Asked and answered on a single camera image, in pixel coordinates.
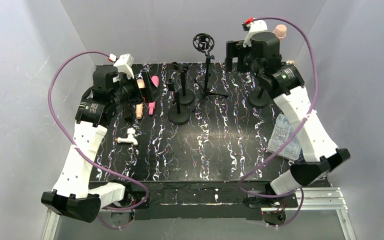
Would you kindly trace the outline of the black tripod shock-mount stand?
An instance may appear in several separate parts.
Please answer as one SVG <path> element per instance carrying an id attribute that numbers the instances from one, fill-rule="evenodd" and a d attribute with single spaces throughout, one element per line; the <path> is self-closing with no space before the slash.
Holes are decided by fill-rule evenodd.
<path id="1" fill-rule="evenodd" d="M 208 98 L 209 96 L 221 96 L 221 97 L 224 97 L 225 99 L 227 99 L 229 97 L 229 95 L 212 92 L 212 91 L 210 91 L 210 89 L 208 87 L 209 77 L 211 76 L 210 65 L 212 63 L 212 60 L 215 59 L 214 55 L 210 54 L 210 52 L 214 49 L 214 46 L 215 46 L 215 40 L 213 39 L 213 37 L 207 33 L 203 33 L 203 32 L 198 33 L 194 36 L 194 38 L 192 40 L 192 44 L 193 44 L 193 47 L 197 51 L 204 53 L 205 57 L 206 57 L 206 59 L 205 59 L 204 85 L 201 86 L 198 83 L 197 78 L 194 80 L 194 83 L 197 84 L 199 86 L 200 90 L 202 91 L 202 95 L 201 95 L 200 99 L 197 101 L 194 109 L 192 110 L 192 112 L 195 112 L 197 107 L 198 107 L 198 104 L 201 102 L 202 99 Z"/>

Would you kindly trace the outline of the pink microphone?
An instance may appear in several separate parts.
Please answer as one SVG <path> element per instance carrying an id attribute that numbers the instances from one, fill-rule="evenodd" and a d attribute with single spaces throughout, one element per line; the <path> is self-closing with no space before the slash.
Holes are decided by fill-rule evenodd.
<path id="1" fill-rule="evenodd" d="M 152 77 L 151 77 L 151 81 L 152 81 L 152 83 L 155 85 L 156 88 L 159 87 L 160 79 L 159 79 L 158 76 L 156 76 L 156 75 L 152 76 Z M 150 116 L 152 116 L 152 115 L 154 114 L 155 108 L 156 108 L 156 102 L 155 102 L 155 101 L 154 101 L 154 102 L 150 102 L 150 103 L 148 104 L 148 114 L 149 114 Z"/>

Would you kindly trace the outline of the black grey-mesh microphone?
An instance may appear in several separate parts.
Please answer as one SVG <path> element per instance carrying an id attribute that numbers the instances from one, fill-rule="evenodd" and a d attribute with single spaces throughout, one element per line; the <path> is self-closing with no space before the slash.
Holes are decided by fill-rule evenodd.
<path id="1" fill-rule="evenodd" d="M 123 119 L 127 122 L 127 123 L 131 123 L 132 120 L 133 120 L 133 107 L 130 103 L 125 103 L 123 105 Z"/>

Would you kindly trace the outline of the black round-base microphone stand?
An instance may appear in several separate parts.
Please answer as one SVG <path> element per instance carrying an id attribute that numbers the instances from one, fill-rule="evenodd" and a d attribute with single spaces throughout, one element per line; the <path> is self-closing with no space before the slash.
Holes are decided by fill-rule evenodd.
<path id="1" fill-rule="evenodd" d="M 195 94 L 191 89 L 188 89 L 186 87 L 186 75 L 189 71 L 188 66 L 183 66 L 182 64 L 178 62 L 172 62 L 173 69 L 175 71 L 179 71 L 180 73 L 180 85 L 181 89 L 178 91 L 179 93 L 179 103 L 181 105 L 189 106 L 191 105 L 195 100 Z"/>

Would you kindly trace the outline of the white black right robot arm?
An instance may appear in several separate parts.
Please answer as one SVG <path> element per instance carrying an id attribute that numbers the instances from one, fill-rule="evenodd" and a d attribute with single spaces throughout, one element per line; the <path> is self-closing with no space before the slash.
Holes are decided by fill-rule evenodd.
<path id="1" fill-rule="evenodd" d="M 323 127 L 312 108 L 305 82 L 292 63 L 282 60 L 280 40 L 272 32 L 259 32 L 250 42 L 227 41 L 226 70 L 232 70 L 237 58 L 237 70 L 251 73 L 274 103 L 281 109 L 301 145 L 304 162 L 272 180 L 265 187 L 265 198 L 284 197 L 308 186 L 351 157 L 347 148 L 338 147 Z"/>

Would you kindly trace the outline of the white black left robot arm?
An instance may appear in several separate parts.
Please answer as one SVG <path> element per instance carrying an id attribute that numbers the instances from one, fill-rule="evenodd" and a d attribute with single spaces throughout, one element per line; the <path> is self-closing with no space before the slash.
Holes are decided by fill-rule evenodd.
<path id="1" fill-rule="evenodd" d="M 41 203 L 52 212 L 71 219 L 93 222 L 101 209 L 124 199 L 126 187 L 119 180 L 90 188 L 90 175 L 99 165 L 95 159 L 109 125 L 122 104 L 153 102 L 158 88 L 149 73 L 141 73 L 139 84 L 130 68 L 98 65 L 92 75 L 93 84 L 81 96 L 75 115 L 74 133 L 62 172 Z"/>

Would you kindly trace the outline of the beige microphone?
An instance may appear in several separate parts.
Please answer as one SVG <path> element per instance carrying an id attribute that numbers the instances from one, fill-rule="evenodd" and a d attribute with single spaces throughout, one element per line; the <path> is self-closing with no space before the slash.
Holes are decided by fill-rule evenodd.
<path id="1" fill-rule="evenodd" d="M 138 79 L 137 81 L 138 87 L 140 89 L 145 88 L 145 82 L 143 79 Z M 135 107 L 136 119 L 141 120 L 143 118 L 143 104 L 137 104 Z"/>
<path id="2" fill-rule="evenodd" d="M 278 24 L 272 31 L 272 33 L 282 41 L 287 35 L 287 27 L 284 24 Z"/>

